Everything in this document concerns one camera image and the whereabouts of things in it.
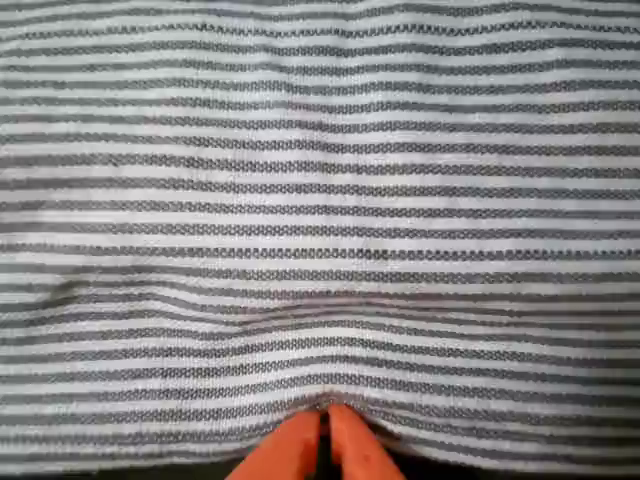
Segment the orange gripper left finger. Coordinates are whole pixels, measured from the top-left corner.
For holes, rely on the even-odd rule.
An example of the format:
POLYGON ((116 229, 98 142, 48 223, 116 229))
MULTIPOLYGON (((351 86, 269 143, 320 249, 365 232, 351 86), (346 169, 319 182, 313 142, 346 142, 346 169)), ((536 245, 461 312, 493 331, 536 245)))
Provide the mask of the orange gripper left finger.
POLYGON ((300 412, 266 436, 227 476, 228 480, 301 480, 315 471, 321 432, 319 412, 300 412))

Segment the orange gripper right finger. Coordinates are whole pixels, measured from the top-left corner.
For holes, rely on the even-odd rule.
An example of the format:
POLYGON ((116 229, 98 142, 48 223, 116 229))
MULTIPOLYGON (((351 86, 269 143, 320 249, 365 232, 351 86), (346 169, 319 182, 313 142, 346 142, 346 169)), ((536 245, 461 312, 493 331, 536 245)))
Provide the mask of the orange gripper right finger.
POLYGON ((332 460, 345 480, 404 480, 366 422, 346 405, 328 409, 332 460))

